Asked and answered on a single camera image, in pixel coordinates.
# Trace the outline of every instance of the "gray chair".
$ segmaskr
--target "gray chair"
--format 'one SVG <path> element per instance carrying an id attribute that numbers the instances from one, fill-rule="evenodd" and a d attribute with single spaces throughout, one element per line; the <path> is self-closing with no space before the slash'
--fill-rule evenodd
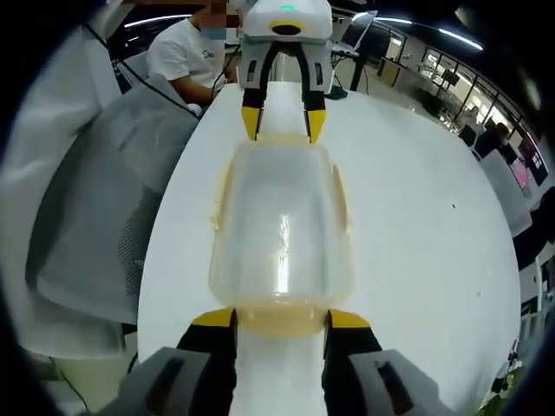
<path id="1" fill-rule="evenodd" d="M 161 77 L 151 85 L 182 102 Z M 51 302 L 135 324 L 160 201 L 198 120 L 143 85 L 70 148 L 36 217 L 27 282 Z"/>
<path id="2" fill-rule="evenodd" d="M 482 159 L 480 166 L 501 203 L 511 235 L 518 236 L 532 225 L 532 217 L 513 171 L 497 150 Z"/>
<path id="3" fill-rule="evenodd" d="M 127 58 L 125 60 L 125 63 L 143 80 L 146 80 L 146 78 L 148 78 L 147 57 L 148 57 L 148 51 L 144 51 L 144 52 L 140 52 L 135 56 L 131 56 L 130 58 Z M 121 63 L 118 63 L 117 67 L 121 71 L 123 76 L 126 77 L 127 81 L 131 86 L 140 84 L 140 80 L 137 79 L 137 77 L 131 71 L 129 71 L 124 65 L 121 65 Z"/>

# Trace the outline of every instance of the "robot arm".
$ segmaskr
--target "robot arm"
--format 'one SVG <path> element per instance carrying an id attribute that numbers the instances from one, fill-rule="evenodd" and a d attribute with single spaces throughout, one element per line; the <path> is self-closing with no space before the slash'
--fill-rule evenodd
<path id="1" fill-rule="evenodd" d="M 287 49 L 302 77 L 304 117 L 310 143 L 325 120 L 324 94 L 331 83 L 331 7 L 327 0 L 247 0 L 239 85 L 245 89 L 241 114 L 249 139 L 256 140 L 271 65 Z"/>
<path id="2" fill-rule="evenodd" d="M 235 373 L 234 309 L 203 314 L 177 348 L 162 348 L 122 382 L 98 416 L 226 416 Z M 360 316 L 331 309 L 325 318 L 322 388 L 328 415 L 451 415 L 437 386 L 394 350 L 383 351 Z"/>

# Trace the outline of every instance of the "computer screen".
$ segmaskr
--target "computer screen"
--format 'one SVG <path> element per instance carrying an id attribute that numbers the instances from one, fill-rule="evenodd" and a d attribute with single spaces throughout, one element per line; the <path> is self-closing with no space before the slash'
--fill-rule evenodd
<path id="1" fill-rule="evenodd" d="M 370 26 L 360 41 L 357 52 L 374 68 L 378 68 L 382 58 L 388 53 L 391 35 L 387 30 Z"/>
<path id="2" fill-rule="evenodd" d="M 522 137 L 522 141 L 519 145 L 520 153 L 524 156 L 526 165 L 530 169 L 536 184 L 540 186 L 543 184 L 544 180 L 547 179 L 549 174 L 547 167 L 545 166 L 544 158 L 542 158 L 541 153 L 539 152 L 536 143 L 534 143 L 533 138 L 530 137 L 530 134 L 521 129 L 520 126 L 517 126 L 516 128 L 519 130 L 520 136 Z"/>
<path id="3" fill-rule="evenodd" d="M 528 169 L 526 169 L 526 165 L 522 163 L 520 159 L 516 159 L 513 162 L 511 170 L 513 171 L 514 177 L 517 179 L 517 182 L 519 182 L 521 188 L 528 185 Z"/>
<path id="4" fill-rule="evenodd" d="M 377 11 L 367 11 L 364 14 L 353 17 L 353 21 L 347 28 L 341 39 L 342 43 L 351 46 L 354 50 L 358 49 L 362 37 L 374 21 L 374 17 L 378 14 Z"/>
<path id="5" fill-rule="evenodd" d="M 441 76 L 445 81 L 447 81 L 452 86 L 456 86 L 457 82 L 459 82 L 460 77 L 453 71 L 443 71 L 443 75 Z"/>

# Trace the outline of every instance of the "transparent plastic box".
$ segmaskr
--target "transparent plastic box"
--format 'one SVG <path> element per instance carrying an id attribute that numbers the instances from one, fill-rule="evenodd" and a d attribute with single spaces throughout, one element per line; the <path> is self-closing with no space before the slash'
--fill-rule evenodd
<path id="1" fill-rule="evenodd" d="M 353 289 L 348 214 L 339 171 L 321 146 L 247 142 L 219 201 L 212 293 L 239 326 L 302 335 Z"/>

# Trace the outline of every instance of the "ceiling light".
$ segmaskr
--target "ceiling light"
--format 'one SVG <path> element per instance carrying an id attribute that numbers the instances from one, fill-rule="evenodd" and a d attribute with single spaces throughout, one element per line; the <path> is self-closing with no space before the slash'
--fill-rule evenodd
<path id="1" fill-rule="evenodd" d="M 153 23 L 153 22 L 162 22 L 164 20 L 171 20 L 171 19 L 182 19 L 184 17 L 191 17 L 191 15 L 172 15 L 172 16 L 160 16 L 160 17 L 153 17 L 152 19 L 147 20 L 139 20 L 138 22 L 131 22 L 124 25 L 125 29 L 132 28 L 133 26 L 140 26 L 146 23 Z"/>
<path id="2" fill-rule="evenodd" d="M 376 17 L 374 20 L 379 20 L 382 22 L 394 22 L 394 23 L 403 23 L 403 24 L 413 24 L 410 20 L 403 20 L 403 19 L 394 19 L 392 17 Z"/>
<path id="3" fill-rule="evenodd" d="M 466 39 L 465 37 L 462 37 L 461 35 L 457 35 L 457 34 L 455 34 L 455 33 L 453 33 L 453 32 L 449 32 L 448 30 L 445 30 L 445 29 L 438 29 L 438 30 L 439 30 L 443 35 L 447 35 L 447 36 L 454 37 L 455 39 L 458 39 L 458 40 L 460 40 L 461 42 L 464 42 L 464 43 L 466 43 L 466 44 L 468 44 L 468 45 L 470 45 L 470 46 L 472 46 L 472 47 L 474 47 L 474 48 L 476 48 L 476 49 L 478 49 L 478 50 L 484 50 L 484 48 L 482 48 L 482 46 L 479 45 L 478 43 L 472 42 L 471 40 Z"/>

